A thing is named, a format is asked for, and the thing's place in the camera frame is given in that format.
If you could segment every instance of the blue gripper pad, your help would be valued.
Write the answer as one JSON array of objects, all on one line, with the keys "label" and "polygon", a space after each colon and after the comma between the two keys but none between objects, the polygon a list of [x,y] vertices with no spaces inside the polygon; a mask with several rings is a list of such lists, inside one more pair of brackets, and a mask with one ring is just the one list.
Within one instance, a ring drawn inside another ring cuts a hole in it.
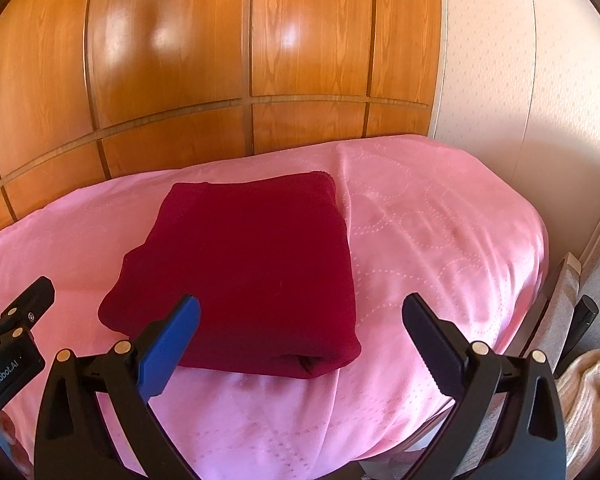
[{"label": "blue gripper pad", "polygon": [[184,297],[155,338],[138,365],[138,392],[144,402],[158,396],[187,349],[200,325],[200,303]]}]

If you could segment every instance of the maroon cloth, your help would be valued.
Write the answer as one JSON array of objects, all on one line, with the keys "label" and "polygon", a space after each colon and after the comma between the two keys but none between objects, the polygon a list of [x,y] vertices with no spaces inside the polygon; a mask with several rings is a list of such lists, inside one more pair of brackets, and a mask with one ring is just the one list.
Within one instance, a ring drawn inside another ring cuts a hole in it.
[{"label": "maroon cloth", "polygon": [[352,362],[354,285],[331,176],[175,184],[98,316],[135,338],[183,294],[202,318],[181,366],[307,379]]}]

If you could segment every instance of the pink fabric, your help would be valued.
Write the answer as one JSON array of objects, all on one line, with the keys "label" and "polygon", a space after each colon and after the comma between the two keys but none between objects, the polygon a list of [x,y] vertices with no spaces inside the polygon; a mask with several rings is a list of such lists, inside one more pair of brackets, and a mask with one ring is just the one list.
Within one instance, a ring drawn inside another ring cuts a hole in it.
[{"label": "pink fabric", "polygon": [[[246,182],[326,171],[336,181],[356,285],[352,364],[313,380],[178,368],[151,406],[204,480],[318,478],[386,451],[446,403],[400,320],[417,291],[467,339],[501,351],[545,272],[538,213],[472,156],[423,137],[348,140],[81,189],[0,233],[0,311],[41,274],[56,304],[34,329],[49,363],[61,348],[100,353],[121,338],[98,322],[125,253],[142,244],[175,182]],[[7,407],[32,456],[46,372]],[[135,459],[102,399],[120,453]]]}]

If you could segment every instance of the silver screw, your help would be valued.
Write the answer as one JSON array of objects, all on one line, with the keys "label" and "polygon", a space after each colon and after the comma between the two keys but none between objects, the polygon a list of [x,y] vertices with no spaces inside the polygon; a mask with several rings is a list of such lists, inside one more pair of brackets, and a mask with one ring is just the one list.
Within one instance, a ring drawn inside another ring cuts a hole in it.
[{"label": "silver screw", "polygon": [[478,355],[487,355],[489,353],[489,346],[482,341],[471,343],[471,348]]},{"label": "silver screw", "polygon": [[61,363],[68,361],[69,357],[71,357],[71,352],[69,350],[61,350],[58,352],[58,354],[56,354],[56,359],[58,359],[58,361]]},{"label": "silver screw", "polygon": [[129,341],[118,341],[113,349],[116,354],[126,354],[131,350],[131,343]]},{"label": "silver screw", "polygon": [[531,352],[531,357],[536,363],[546,362],[546,355],[541,350],[534,350]]}]

